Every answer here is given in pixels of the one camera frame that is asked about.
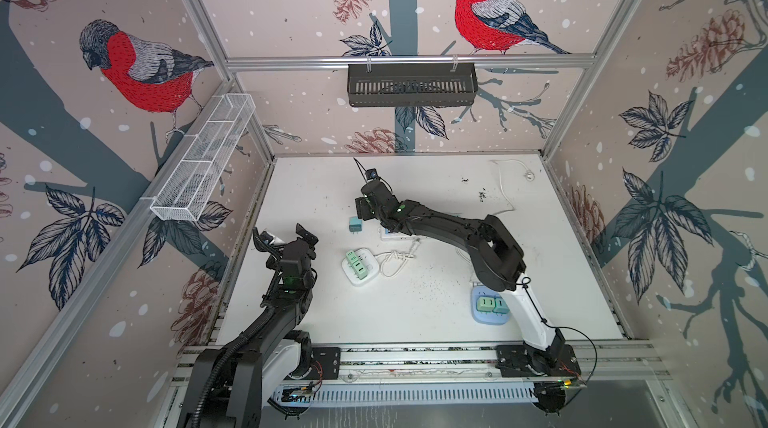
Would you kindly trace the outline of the teal charger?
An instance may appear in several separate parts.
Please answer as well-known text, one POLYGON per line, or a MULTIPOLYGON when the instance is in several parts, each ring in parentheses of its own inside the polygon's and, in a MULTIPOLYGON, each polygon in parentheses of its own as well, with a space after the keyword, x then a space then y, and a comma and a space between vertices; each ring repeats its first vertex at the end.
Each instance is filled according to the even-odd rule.
POLYGON ((509 313, 509 308, 502 298, 494 299, 493 312, 499 315, 507 315, 509 313))
POLYGON ((479 313, 493 313, 496 308, 496 300, 494 297, 478 297, 475 308, 479 313))

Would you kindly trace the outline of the long white power strip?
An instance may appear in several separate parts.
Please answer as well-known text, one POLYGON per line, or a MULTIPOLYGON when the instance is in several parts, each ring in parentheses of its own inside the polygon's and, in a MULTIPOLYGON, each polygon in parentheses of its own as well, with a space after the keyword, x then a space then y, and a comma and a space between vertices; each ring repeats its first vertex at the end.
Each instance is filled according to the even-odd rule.
POLYGON ((396 241, 410 241, 413 239, 412 235, 392 232, 384 227, 380 228, 380 238, 383 242, 396 242, 396 241))

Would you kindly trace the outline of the green charger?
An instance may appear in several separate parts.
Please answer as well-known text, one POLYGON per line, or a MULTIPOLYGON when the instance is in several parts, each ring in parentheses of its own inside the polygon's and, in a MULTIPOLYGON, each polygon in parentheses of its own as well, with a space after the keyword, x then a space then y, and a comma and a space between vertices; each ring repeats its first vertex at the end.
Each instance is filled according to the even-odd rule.
POLYGON ((350 217, 348 229, 351 233, 359 233, 363 230, 363 221, 357 217, 350 217))

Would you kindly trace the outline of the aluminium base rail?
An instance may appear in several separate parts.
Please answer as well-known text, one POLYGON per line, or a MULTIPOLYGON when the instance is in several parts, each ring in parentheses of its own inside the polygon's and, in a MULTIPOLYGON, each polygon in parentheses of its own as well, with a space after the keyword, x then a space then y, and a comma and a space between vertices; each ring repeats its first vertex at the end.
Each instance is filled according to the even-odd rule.
POLYGON ((568 341, 582 375, 578 378, 503 378, 495 367, 495 347, 512 342, 450 342, 406 344, 340 344, 341 365, 337 380, 329 384, 490 383, 586 381, 635 381, 672 378, 654 346, 648 341, 568 341))

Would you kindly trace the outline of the black wall basket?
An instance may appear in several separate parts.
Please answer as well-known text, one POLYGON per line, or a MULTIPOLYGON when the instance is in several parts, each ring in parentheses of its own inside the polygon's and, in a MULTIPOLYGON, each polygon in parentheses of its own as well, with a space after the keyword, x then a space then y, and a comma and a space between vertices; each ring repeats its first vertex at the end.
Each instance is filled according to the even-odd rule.
POLYGON ((353 108, 454 108, 474 104, 478 80, 472 63, 350 65, 353 108))

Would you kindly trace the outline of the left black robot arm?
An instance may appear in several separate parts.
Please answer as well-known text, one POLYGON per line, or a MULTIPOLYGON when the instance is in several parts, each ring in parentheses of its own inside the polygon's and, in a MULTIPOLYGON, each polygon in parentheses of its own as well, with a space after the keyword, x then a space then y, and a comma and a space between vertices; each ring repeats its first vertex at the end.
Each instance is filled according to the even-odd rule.
POLYGON ((179 427, 257 427, 276 385, 311 367, 311 338, 298 329, 309 311, 317 281, 312 268, 318 238, 301 224, 297 238, 278 243, 268 232, 252 233, 273 272, 263 309, 234 339, 207 348, 193 364, 179 427))

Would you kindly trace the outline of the blue square socket cube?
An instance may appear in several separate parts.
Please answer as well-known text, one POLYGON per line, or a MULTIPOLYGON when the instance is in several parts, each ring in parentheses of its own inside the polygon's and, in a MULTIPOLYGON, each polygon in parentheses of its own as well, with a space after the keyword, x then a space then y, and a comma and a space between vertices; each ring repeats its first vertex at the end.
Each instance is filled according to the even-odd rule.
POLYGON ((476 308, 476 300, 478 297, 485 296, 485 297, 494 297, 494 298, 502 298, 499 293, 488 289, 484 285, 474 285, 471 290, 470 295, 470 308, 473 319, 479 323, 484 325, 493 325, 493 326, 500 326, 506 324, 510 320, 510 310, 507 315, 499 315, 493 313, 479 313, 476 308))

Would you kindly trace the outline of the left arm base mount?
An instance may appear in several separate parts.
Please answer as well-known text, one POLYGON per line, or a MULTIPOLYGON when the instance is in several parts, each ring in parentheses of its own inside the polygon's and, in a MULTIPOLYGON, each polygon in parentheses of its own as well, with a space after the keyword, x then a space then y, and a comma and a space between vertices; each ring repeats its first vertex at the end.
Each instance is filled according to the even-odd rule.
POLYGON ((313 347, 306 365, 300 366, 285 378, 286 381, 337 380, 340 373, 341 349, 338 347, 313 347))

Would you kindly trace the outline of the white square socket cube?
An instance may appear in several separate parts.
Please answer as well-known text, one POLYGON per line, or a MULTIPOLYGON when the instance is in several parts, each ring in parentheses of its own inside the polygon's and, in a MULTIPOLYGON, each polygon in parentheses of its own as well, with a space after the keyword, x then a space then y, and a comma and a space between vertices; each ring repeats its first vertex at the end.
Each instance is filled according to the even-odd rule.
POLYGON ((348 251, 341 262, 341 268, 348 281, 356 287, 372 281, 380 273, 376 257, 366 248, 348 251))

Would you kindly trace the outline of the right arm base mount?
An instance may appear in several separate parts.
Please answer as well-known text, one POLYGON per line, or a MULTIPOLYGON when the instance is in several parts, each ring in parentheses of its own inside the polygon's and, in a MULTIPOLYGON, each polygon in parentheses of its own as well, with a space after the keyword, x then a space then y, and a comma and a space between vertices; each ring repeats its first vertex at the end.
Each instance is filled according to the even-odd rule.
POLYGON ((495 367, 503 378, 578 378, 582 375, 574 349, 559 329, 555 330, 552 344, 544 350, 515 343, 498 345, 495 353, 495 367))

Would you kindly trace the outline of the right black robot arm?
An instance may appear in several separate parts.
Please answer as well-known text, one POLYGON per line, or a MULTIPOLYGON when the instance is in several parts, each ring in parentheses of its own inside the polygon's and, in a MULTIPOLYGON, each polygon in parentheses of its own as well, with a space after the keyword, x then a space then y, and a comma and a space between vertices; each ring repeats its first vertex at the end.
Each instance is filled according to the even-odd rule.
POLYGON ((501 296, 520 328, 527 366, 536 374, 565 366, 565 337, 537 306, 524 251, 498 217, 462 218, 413 200, 400 201, 374 169, 366 171, 365 178, 355 200, 358 218, 375 219, 391 233, 434 239, 465 252, 479 282, 501 296))

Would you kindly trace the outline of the light green charger plug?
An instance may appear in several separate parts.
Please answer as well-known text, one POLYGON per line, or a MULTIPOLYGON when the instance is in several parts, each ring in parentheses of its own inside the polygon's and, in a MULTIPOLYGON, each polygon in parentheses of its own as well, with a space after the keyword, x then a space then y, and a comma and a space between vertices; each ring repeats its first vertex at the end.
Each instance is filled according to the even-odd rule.
POLYGON ((352 270, 355 273, 355 276, 359 280, 363 280, 368 276, 368 270, 360 260, 352 262, 350 264, 350 267, 352 268, 352 270))

